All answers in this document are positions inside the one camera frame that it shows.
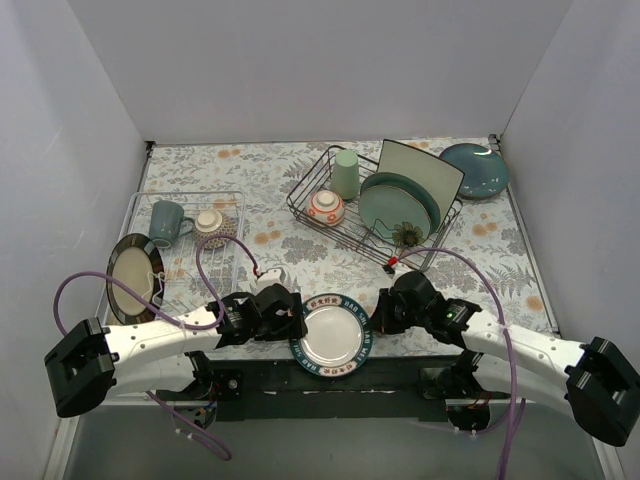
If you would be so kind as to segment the white plate lettered rim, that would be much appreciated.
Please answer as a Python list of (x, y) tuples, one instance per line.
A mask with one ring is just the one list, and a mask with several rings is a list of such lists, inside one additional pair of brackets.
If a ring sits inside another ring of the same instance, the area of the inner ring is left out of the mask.
[(289, 342), (291, 353), (308, 373), (324, 378), (354, 373), (373, 346), (370, 318), (355, 300), (326, 293), (302, 304), (306, 334)]

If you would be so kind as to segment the green flower deep plate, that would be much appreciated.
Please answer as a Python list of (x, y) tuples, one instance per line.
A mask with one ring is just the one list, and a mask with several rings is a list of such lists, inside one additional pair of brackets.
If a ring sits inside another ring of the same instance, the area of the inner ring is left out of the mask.
[(372, 234), (401, 248), (423, 244), (434, 226), (427, 208), (398, 187), (369, 187), (360, 195), (358, 210)]

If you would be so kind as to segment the black wire dish rack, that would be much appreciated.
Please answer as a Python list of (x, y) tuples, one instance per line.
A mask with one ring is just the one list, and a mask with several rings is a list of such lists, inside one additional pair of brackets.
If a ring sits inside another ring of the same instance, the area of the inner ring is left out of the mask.
[[(380, 238), (375, 230), (367, 229), (359, 215), (359, 197), (345, 202), (345, 218), (335, 227), (323, 225), (306, 213), (307, 203), (312, 195), (317, 191), (329, 189), (335, 157), (342, 150), (346, 148), (337, 144), (330, 145), (287, 195), (286, 205), (296, 221), (334, 240), (337, 245), (351, 253), (359, 254), (375, 264), (384, 265), (392, 256), (399, 256), (401, 248), (395, 245), (393, 240), (387, 241)], [(378, 162), (361, 154), (358, 154), (358, 157), (359, 181), (362, 183), (365, 178), (376, 172)], [(462, 207), (460, 199), (453, 200), (441, 226), (426, 238), (423, 246), (443, 247)], [(413, 269), (427, 270), (436, 255), (434, 252), (418, 252), (405, 258), (403, 263)]]

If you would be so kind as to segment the orange patterned bowl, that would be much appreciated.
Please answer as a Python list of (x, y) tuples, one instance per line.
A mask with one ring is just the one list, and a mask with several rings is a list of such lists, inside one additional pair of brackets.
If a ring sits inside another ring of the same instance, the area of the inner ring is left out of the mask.
[(334, 227), (344, 219), (344, 201), (331, 190), (320, 190), (308, 200), (305, 213), (320, 226)]

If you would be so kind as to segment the white square plate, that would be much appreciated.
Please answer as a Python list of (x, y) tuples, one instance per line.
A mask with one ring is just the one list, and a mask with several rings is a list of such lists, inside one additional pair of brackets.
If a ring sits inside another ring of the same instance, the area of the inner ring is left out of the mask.
[(440, 208), (445, 221), (464, 179), (464, 173), (440, 158), (395, 140), (385, 139), (377, 172), (391, 172), (409, 177), (424, 187)]

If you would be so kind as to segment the green round plate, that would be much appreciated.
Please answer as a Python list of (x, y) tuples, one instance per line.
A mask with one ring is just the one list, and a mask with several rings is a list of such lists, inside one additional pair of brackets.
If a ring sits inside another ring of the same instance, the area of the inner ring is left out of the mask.
[(374, 186), (392, 186), (404, 190), (414, 197), (427, 211), (430, 220), (430, 234), (437, 231), (441, 222), (441, 213), (438, 203), (433, 196), (419, 183), (397, 173), (376, 172), (368, 176), (361, 184), (360, 193)]

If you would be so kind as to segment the green cup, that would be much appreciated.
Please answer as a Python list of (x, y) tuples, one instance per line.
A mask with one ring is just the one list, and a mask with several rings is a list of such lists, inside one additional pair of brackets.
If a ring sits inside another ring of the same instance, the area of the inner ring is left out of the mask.
[(359, 160), (353, 150), (340, 150), (334, 159), (330, 190), (349, 201), (359, 192)]

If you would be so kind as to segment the dark teal round plate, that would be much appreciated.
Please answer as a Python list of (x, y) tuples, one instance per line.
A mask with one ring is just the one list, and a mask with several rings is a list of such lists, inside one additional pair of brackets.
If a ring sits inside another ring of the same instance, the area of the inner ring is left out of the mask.
[(416, 181), (396, 173), (378, 172), (367, 177), (361, 184), (358, 208), (365, 226), (383, 238), (405, 223), (419, 227), (428, 237), (441, 221), (433, 196)]

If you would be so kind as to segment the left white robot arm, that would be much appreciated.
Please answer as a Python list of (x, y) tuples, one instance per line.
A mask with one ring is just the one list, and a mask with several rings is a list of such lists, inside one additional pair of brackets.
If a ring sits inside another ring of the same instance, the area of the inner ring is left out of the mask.
[(57, 415), (79, 416), (107, 398), (146, 390), (200, 400), (211, 392), (213, 377), (195, 360), (182, 370), (178, 356), (250, 340), (299, 339), (307, 332), (300, 293), (281, 284), (256, 295), (231, 294), (223, 304), (221, 323), (210, 329), (204, 325), (218, 312), (214, 302), (180, 316), (177, 324), (156, 320), (106, 327), (96, 318), (78, 323), (44, 357)]

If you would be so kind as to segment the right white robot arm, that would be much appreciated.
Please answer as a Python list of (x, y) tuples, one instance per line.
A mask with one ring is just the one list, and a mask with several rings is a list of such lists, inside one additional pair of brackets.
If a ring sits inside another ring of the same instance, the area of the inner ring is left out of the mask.
[(571, 416), (589, 435), (615, 447), (627, 443), (639, 420), (639, 374), (604, 338), (581, 343), (505, 327), (477, 304), (444, 298), (418, 271), (380, 289), (372, 322), (382, 334), (418, 327), (462, 349), (450, 372), (440, 375), (444, 396), (516, 393)]

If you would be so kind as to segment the brown patterned bowl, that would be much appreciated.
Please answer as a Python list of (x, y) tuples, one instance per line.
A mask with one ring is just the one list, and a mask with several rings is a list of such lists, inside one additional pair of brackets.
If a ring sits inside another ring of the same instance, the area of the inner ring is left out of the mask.
[(227, 242), (225, 236), (234, 236), (237, 230), (237, 221), (216, 209), (201, 211), (194, 220), (193, 238), (194, 243), (198, 246), (206, 238), (216, 235), (216, 238), (208, 240), (204, 244), (205, 250), (213, 250), (223, 247)]

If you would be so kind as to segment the floral table mat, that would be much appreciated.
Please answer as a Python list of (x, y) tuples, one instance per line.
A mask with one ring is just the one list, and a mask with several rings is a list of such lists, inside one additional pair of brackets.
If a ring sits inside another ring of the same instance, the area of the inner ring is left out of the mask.
[[(311, 297), (341, 292), (373, 310), (388, 280), (383, 265), (296, 221), (286, 197), (331, 143), (265, 143), (154, 146), (138, 192), (237, 190), (245, 196), (245, 226), (236, 243), (246, 259), (239, 263), (237, 289), (253, 288), (251, 268), (282, 268), (284, 285)], [(526, 245), (508, 192), (463, 207), (442, 251), (425, 270), (446, 296), (464, 298), (506, 321), (557, 335), (537, 268)], [(199, 275), (217, 292), (201, 265)]]

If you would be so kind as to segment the grey blue mug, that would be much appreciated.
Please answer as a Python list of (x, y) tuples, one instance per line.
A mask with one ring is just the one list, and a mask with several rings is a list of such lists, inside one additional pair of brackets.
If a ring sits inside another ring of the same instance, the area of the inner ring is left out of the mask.
[(159, 200), (153, 204), (149, 238), (160, 249), (170, 248), (181, 237), (191, 233), (195, 220), (185, 215), (184, 208), (173, 201)]

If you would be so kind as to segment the black rimmed round plate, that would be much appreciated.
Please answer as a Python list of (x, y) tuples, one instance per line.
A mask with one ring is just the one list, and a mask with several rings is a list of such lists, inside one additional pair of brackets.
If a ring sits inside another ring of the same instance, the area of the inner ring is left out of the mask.
[[(146, 235), (131, 233), (114, 247), (106, 274), (119, 280), (159, 309), (164, 297), (165, 270), (161, 254)], [(156, 314), (114, 283), (106, 285), (115, 319), (122, 325), (153, 321)]]

